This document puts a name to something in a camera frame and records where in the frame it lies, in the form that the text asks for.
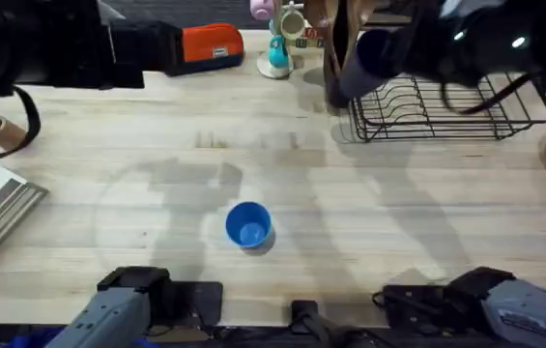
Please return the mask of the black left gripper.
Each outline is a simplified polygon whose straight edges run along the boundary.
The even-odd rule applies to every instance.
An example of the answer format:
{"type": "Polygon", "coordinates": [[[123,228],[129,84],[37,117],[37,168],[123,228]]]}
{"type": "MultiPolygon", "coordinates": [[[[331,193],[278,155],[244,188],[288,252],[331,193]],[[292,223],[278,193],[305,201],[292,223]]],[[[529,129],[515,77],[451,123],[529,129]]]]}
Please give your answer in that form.
{"type": "MultiPolygon", "coordinates": [[[[144,78],[136,48],[134,22],[103,1],[99,2],[101,23],[107,31],[110,49],[109,80],[115,88],[143,89],[144,78]]],[[[180,48],[182,29],[163,21],[148,21],[147,36],[159,47],[180,48]]],[[[174,73],[180,57],[173,50],[154,49],[143,58],[147,72],[174,73]]]]}

